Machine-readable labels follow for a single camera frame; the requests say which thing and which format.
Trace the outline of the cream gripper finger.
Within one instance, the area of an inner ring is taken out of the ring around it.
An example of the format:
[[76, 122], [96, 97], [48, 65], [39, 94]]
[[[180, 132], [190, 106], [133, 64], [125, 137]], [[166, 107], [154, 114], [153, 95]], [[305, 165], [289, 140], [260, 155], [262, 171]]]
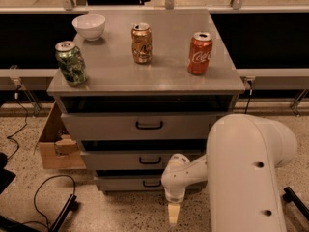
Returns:
[[180, 213], [180, 205], [177, 203], [169, 203], [168, 204], [168, 216], [169, 216], [169, 222], [172, 225], [176, 225], [178, 222], [178, 217]]

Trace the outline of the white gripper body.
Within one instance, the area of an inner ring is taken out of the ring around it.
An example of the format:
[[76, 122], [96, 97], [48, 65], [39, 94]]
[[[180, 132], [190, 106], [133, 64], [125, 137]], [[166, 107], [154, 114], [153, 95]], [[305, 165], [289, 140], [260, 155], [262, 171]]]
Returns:
[[161, 176], [161, 183], [168, 202], [181, 203], [184, 200], [186, 189], [184, 167], [189, 163], [189, 158], [182, 154], [174, 154], [168, 161]]

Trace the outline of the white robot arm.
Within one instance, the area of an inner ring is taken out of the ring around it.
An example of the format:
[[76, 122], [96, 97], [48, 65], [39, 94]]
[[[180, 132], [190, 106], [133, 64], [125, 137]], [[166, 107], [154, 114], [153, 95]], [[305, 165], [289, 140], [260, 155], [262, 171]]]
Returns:
[[219, 119], [207, 152], [191, 161], [173, 155], [162, 176], [169, 222], [176, 224], [188, 186], [206, 181], [212, 232], [287, 232], [275, 169], [297, 151], [286, 125], [246, 114]]

